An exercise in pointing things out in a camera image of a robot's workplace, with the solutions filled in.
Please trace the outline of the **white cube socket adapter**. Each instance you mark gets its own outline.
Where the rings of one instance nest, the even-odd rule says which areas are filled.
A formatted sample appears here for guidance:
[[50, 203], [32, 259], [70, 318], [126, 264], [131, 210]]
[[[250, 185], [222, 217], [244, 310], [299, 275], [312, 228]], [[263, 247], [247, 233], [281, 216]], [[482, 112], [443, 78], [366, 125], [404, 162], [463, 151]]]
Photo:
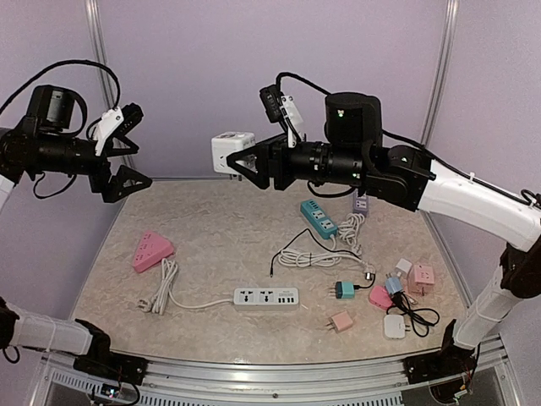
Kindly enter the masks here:
[[230, 178], [242, 179], [237, 171], [227, 165], [227, 157], [256, 144], [254, 133], [229, 131], [211, 139], [212, 165], [216, 173], [227, 174]]

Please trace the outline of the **teal power strip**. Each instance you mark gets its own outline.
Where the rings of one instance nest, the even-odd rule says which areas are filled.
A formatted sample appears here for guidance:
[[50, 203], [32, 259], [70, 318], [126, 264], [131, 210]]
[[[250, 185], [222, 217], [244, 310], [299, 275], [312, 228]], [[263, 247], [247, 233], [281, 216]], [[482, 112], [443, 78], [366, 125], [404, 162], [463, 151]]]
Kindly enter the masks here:
[[[271, 266], [277, 262], [289, 268], [329, 268], [339, 265], [343, 260], [350, 260], [360, 265], [366, 280], [370, 283], [375, 280], [375, 268], [363, 258], [359, 239], [361, 227], [366, 220], [363, 214], [348, 213], [342, 222], [336, 223], [315, 200], [302, 201], [300, 212], [310, 228], [303, 230], [282, 248], [274, 256]], [[322, 253], [301, 251], [292, 247], [304, 233], [323, 250]]]

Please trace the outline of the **pink triangular power strip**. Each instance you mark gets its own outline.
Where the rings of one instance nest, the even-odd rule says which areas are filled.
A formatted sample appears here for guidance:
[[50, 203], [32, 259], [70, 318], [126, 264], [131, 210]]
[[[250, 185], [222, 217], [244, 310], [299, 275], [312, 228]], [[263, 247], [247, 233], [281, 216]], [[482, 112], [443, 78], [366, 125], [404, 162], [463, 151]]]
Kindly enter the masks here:
[[132, 267], [137, 273], [145, 272], [173, 253], [174, 246], [171, 241], [159, 233], [145, 231], [134, 252]]

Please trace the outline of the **white power strip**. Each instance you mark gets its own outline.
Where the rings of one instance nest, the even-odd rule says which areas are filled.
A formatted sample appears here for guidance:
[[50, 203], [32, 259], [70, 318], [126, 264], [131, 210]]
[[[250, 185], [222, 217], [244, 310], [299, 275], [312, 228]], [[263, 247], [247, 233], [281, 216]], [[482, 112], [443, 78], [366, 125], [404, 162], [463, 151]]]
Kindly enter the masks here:
[[149, 299], [140, 299], [137, 308], [145, 313], [164, 315], [169, 304], [181, 310], [207, 310], [219, 305], [232, 305], [237, 310], [295, 310], [300, 306], [297, 288], [236, 288], [230, 299], [218, 299], [204, 304], [182, 304], [173, 293], [179, 266], [175, 260], [161, 260], [161, 281]]

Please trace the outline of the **small white cube charger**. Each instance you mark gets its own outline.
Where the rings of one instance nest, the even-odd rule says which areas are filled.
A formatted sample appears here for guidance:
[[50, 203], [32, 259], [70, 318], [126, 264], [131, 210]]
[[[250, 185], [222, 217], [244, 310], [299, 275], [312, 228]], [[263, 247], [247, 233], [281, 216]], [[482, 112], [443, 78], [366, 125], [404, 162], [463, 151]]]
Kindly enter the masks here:
[[413, 264], [410, 261], [404, 258], [401, 258], [396, 263], [395, 274], [397, 277], [407, 276], [409, 272], [411, 271], [412, 267], [413, 267]]

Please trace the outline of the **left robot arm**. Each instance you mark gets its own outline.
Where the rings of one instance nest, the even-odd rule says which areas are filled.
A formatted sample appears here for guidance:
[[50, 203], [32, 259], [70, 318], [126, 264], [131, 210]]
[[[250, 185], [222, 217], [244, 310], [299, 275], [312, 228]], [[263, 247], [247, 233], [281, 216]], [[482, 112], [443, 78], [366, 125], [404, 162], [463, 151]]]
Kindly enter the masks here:
[[[118, 77], [106, 65], [85, 59], [53, 63], [24, 82], [2, 104], [2, 110], [27, 88], [32, 94], [25, 115], [16, 126], [1, 131], [1, 201], [7, 201], [24, 175], [38, 184], [47, 173], [62, 173], [73, 184], [86, 176], [90, 190], [106, 203], [116, 203], [151, 186], [151, 178], [126, 165], [111, 171], [110, 158], [131, 156], [139, 146], [128, 138], [144, 117], [135, 103], [112, 107], [94, 122], [88, 120], [85, 99], [77, 92], [36, 82], [48, 72], [70, 65], [97, 68], [112, 80]], [[64, 352], [85, 359], [100, 376], [118, 368], [108, 334], [88, 321], [62, 321], [1, 302], [1, 350], [28, 348]]]

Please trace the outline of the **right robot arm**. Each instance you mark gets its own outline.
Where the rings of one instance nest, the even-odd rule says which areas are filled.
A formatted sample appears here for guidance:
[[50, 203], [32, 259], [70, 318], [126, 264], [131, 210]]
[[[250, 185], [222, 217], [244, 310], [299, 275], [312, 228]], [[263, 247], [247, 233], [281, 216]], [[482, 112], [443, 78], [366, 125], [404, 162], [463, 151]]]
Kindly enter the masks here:
[[386, 147], [381, 104], [358, 92], [325, 93], [325, 140], [301, 136], [298, 110], [280, 84], [261, 89], [267, 118], [282, 133], [227, 155], [227, 165], [260, 189], [284, 190], [297, 180], [311, 188], [343, 184], [409, 211], [454, 218], [506, 243], [489, 285], [460, 321], [445, 330], [433, 369], [448, 376], [524, 299], [540, 293], [540, 197], [513, 194], [465, 173], [424, 145], [397, 136]]

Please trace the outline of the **beige pink plug adapter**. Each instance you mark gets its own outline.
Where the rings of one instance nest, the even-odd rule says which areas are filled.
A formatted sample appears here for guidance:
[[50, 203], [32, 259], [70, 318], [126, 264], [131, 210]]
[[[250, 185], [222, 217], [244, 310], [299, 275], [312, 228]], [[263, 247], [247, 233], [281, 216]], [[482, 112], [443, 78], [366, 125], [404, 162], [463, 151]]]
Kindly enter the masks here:
[[325, 328], [329, 331], [341, 333], [350, 329], [353, 324], [354, 321], [352, 317], [349, 315], [347, 310], [344, 310], [332, 315], [325, 324]]

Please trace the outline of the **purple power strip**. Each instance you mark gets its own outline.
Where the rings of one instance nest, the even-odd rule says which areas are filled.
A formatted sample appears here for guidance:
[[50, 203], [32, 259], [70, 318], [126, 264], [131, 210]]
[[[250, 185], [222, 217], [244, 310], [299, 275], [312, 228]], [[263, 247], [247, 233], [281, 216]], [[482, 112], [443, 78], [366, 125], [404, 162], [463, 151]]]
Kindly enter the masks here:
[[369, 199], [367, 195], [354, 195], [352, 198], [352, 211], [346, 214], [344, 220], [337, 226], [340, 240], [358, 256], [362, 255], [360, 243], [360, 229], [369, 214]]

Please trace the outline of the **pink flat charger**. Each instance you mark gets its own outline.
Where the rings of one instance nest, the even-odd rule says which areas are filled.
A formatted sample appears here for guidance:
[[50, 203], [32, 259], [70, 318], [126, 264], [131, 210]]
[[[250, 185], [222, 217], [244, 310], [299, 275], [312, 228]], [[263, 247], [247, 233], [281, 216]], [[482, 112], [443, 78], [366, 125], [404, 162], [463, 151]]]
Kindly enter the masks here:
[[374, 286], [369, 293], [369, 302], [380, 310], [387, 311], [393, 305], [390, 295], [383, 286]]

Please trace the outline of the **pink cube socket adapter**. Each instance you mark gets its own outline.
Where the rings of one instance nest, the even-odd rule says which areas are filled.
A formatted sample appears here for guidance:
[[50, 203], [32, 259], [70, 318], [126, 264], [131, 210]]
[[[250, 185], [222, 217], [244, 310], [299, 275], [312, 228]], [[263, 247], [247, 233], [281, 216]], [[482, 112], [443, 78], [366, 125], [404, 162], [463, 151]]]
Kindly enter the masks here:
[[407, 290], [410, 294], [426, 295], [434, 290], [435, 276], [432, 266], [414, 264], [407, 276]]

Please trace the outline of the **white flat charger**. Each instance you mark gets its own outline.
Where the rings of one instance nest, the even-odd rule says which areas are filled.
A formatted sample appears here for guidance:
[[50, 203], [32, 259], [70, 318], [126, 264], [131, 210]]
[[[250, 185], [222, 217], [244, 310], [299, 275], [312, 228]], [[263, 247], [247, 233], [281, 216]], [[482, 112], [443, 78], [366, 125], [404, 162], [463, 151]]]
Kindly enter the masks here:
[[384, 317], [384, 334], [389, 339], [403, 339], [411, 331], [403, 315], [386, 315]]

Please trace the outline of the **left aluminium frame post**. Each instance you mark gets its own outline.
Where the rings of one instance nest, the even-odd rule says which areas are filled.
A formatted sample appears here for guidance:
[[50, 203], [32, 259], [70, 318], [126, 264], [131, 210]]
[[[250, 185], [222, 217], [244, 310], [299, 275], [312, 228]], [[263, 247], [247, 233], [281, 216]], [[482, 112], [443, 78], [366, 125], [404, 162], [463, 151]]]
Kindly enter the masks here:
[[[108, 65], [107, 52], [101, 28], [99, 4], [96, 0], [84, 0], [86, 21], [89, 29], [90, 43], [96, 62]], [[98, 70], [98, 81], [104, 104], [111, 108], [114, 103], [114, 82], [103, 70]]]

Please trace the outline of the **aluminium frame post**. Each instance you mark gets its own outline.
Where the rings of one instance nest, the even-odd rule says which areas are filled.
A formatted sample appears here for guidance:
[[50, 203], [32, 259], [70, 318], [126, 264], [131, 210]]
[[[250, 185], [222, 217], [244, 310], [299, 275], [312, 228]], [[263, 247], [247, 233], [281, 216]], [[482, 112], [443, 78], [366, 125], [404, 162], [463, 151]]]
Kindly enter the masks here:
[[[96, 62], [108, 65], [107, 52], [101, 28], [99, 4], [96, 0], [84, 0], [86, 21], [89, 29], [90, 43]], [[103, 70], [98, 70], [98, 81], [104, 104], [111, 108], [114, 103], [114, 82]]]
[[456, 22], [460, 2], [448, 0], [446, 2], [445, 20], [440, 42], [440, 50], [435, 70], [432, 91], [430, 93], [428, 111], [424, 120], [421, 143], [428, 145], [434, 134], [440, 104], [445, 90], [445, 81], [451, 62]]

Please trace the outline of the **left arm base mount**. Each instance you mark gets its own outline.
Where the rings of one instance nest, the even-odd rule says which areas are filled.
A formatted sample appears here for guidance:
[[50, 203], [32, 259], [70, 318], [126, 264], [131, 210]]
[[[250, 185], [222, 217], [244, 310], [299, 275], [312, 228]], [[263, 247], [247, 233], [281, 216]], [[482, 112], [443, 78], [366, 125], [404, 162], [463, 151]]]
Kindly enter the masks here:
[[149, 364], [147, 359], [111, 351], [112, 340], [107, 333], [88, 321], [75, 321], [91, 335], [88, 352], [75, 357], [75, 370], [121, 383], [142, 384]]

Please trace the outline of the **right aluminium frame post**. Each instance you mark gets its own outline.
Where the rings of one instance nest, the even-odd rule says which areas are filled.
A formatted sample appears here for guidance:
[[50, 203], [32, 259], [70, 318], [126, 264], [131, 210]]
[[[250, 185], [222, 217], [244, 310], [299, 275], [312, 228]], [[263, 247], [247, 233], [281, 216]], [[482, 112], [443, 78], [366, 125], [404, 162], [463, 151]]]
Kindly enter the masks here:
[[430, 93], [428, 111], [424, 120], [421, 143], [428, 145], [434, 134], [440, 104], [445, 90], [445, 81], [451, 62], [456, 22], [460, 2], [448, 0], [446, 2], [445, 20], [440, 42], [440, 50], [435, 70], [432, 91]]

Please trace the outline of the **aluminium front rail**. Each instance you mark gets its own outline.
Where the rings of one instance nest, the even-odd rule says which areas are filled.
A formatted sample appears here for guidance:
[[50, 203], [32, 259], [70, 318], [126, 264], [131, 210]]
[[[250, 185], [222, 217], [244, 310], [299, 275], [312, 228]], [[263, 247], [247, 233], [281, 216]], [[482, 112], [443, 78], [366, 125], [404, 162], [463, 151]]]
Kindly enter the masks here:
[[417, 376], [409, 354], [345, 362], [250, 365], [146, 356], [135, 385], [74, 370], [70, 356], [41, 358], [30, 405], [517, 405], [503, 344], [492, 336], [450, 376]]

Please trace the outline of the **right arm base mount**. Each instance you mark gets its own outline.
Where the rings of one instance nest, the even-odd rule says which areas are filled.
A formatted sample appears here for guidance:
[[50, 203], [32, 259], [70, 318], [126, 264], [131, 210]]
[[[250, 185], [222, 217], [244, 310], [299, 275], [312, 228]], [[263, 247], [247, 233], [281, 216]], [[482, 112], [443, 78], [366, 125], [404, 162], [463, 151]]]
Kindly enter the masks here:
[[464, 371], [472, 371], [476, 365], [476, 349], [456, 346], [453, 331], [456, 319], [445, 328], [441, 348], [426, 354], [408, 356], [403, 360], [409, 384], [433, 381], [454, 376]]

